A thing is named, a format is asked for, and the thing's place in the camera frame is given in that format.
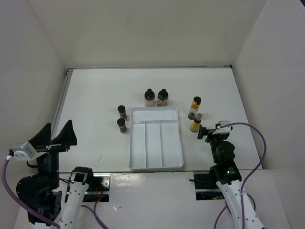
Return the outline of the tall gold-banded bottle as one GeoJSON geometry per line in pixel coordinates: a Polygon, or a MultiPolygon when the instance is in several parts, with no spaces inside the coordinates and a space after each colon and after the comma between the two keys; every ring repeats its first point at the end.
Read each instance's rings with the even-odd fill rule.
{"type": "Polygon", "coordinates": [[[201,104],[201,98],[198,96],[194,97],[188,114],[188,118],[190,120],[193,120],[196,117],[200,104],[201,104]]]}

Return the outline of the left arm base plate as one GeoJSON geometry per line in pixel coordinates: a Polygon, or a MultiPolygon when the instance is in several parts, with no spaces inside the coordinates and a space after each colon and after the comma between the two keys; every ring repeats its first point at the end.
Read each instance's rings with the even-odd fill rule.
{"type": "MultiPolygon", "coordinates": [[[[76,167],[71,173],[69,178],[64,178],[60,176],[60,181],[64,182],[67,185],[64,202],[66,203],[69,195],[72,193],[70,191],[71,181],[74,181],[77,177],[83,179],[85,173],[90,172],[88,168],[79,168],[76,167]]],[[[89,187],[84,194],[83,202],[108,202],[109,201],[109,192],[110,192],[110,181],[111,173],[91,173],[93,177],[90,180],[89,187]]]]}

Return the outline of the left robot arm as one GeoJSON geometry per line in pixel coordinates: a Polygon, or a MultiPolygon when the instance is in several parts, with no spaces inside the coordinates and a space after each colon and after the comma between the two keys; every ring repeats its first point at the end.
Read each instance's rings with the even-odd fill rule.
{"type": "Polygon", "coordinates": [[[29,222],[36,229],[39,224],[48,228],[73,229],[80,213],[85,192],[95,185],[93,170],[75,167],[69,180],[69,194],[61,213],[59,154],[77,145],[72,120],[68,120],[60,133],[51,138],[51,124],[47,123],[32,139],[12,149],[19,161],[37,162],[37,173],[21,179],[16,192],[25,205],[29,222]]]}

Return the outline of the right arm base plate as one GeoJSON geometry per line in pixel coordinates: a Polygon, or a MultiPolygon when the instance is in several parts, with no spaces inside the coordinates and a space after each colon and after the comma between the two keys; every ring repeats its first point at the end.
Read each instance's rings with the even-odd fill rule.
{"type": "Polygon", "coordinates": [[[189,181],[194,184],[196,200],[220,200],[224,196],[208,171],[194,172],[189,181]]]}

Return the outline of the small dark spice jar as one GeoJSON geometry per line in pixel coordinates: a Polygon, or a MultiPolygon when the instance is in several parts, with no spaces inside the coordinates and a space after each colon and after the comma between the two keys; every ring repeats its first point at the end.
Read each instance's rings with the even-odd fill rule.
{"type": "Polygon", "coordinates": [[[125,133],[127,131],[125,120],[123,118],[119,118],[117,120],[117,125],[121,133],[125,133]]]}
{"type": "Polygon", "coordinates": [[[120,118],[126,120],[127,119],[127,114],[126,114],[125,106],[124,105],[120,105],[120,106],[118,106],[117,110],[119,112],[120,118]]]}

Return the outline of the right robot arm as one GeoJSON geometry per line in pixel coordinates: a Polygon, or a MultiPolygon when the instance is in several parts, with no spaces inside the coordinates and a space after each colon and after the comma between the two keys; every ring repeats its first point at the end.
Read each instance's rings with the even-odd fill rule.
{"type": "Polygon", "coordinates": [[[197,138],[206,137],[205,142],[210,144],[215,163],[210,168],[209,183],[220,189],[236,229],[264,229],[244,188],[245,181],[234,162],[235,146],[227,141],[232,129],[233,125],[227,121],[219,122],[215,129],[199,126],[197,138]]]}

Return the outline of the small yellow-label bottle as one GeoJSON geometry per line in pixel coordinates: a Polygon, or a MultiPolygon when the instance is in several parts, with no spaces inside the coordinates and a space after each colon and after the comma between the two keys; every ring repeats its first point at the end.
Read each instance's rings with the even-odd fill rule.
{"type": "Polygon", "coordinates": [[[201,113],[197,113],[191,126],[190,126],[190,130],[192,132],[198,132],[199,129],[200,129],[200,123],[201,123],[201,120],[202,120],[202,114],[201,113]]]}

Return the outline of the white-filled jar black cap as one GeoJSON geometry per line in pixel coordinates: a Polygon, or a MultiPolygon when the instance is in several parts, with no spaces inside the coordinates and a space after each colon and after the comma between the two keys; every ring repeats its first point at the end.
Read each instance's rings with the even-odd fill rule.
{"type": "Polygon", "coordinates": [[[155,93],[151,88],[148,88],[144,93],[144,106],[155,107],[155,93]]]}

